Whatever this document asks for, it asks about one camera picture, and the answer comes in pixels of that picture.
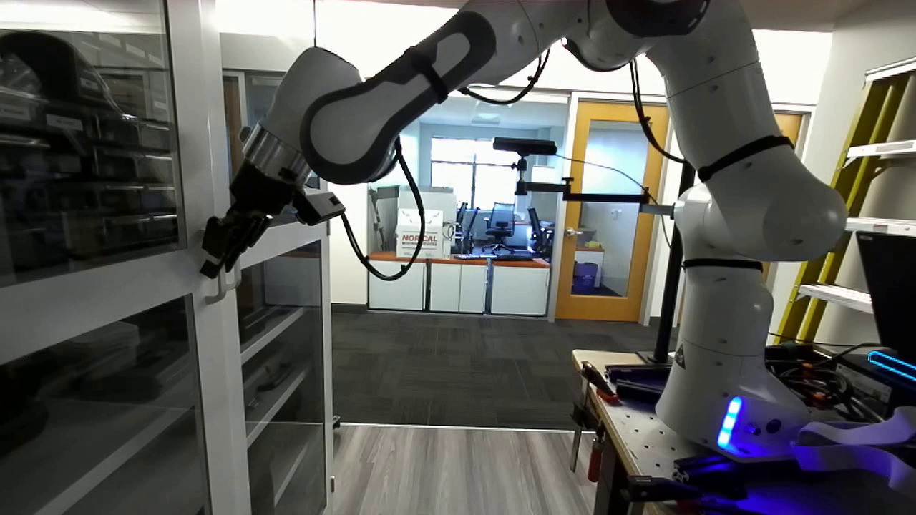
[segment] ceiling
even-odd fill
[[[369,0],[369,1],[409,1],[409,6],[449,6],[464,0]],[[870,0],[746,0],[756,29],[830,29],[842,13]]]

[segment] gray carpet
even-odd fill
[[[655,325],[336,309],[336,412],[353,423],[571,429],[574,348],[654,348]]]

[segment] glass cabinet door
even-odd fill
[[[0,285],[182,239],[163,7],[0,6]]]
[[[321,243],[245,272],[239,285],[253,512],[326,506]]]
[[[0,365],[3,512],[206,512],[186,300]]]

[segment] wooden floor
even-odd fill
[[[332,515],[591,515],[571,432],[345,426]]]

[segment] door frame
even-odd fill
[[[647,113],[654,117],[654,134],[663,146],[667,146],[667,136],[670,136],[670,113],[667,113],[667,106],[664,102],[644,102],[647,106]],[[587,122],[584,117],[592,117],[587,112],[598,113],[598,117],[607,117],[607,119],[621,119],[621,122],[640,122],[640,113],[637,113],[637,106],[634,106],[634,96],[631,100],[621,100],[621,96],[580,96],[574,94],[574,102],[571,102],[571,124],[568,124],[568,149],[574,149],[574,156],[582,156],[584,149],[587,149]],[[664,156],[658,152],[650,149],[647,153],[647,169],[644,169],[644,183],[650,187],[654,196],[658,196],[663,190],[663,169],[664,166]],[[574,162],[571,166],[571,175],[582,176],[584,175],[584,166],[582,162]],[[560,229],[568,229],[571,219],[580,222],[582,217],[582,202],[568,202],[560,215]],[[650,272],[650,260],[654,260],[654,225],[655,219],[650,215],[643,215],[640,217],[640,229],[637,229],[637,256],[631,263],[631,300],[621,300],[621,296],[603,296],[603,306],[584,306],[587,300],[595,303],[595,296],[582,296],[580,303],[574,300],[561,300],[561,293],[571,289],[574,282],[574,253],[568,256],[568,232],[565,236],[557,236],[557,256],[554,260],[554,306],[551,306],[551,319],[598,319],[595,310],[603,309],[620,309],[615,315],[611,318],[603,318],[603,319],[643,319],[643,310],[644,310],[644,293],[647,293],[647,272]]]

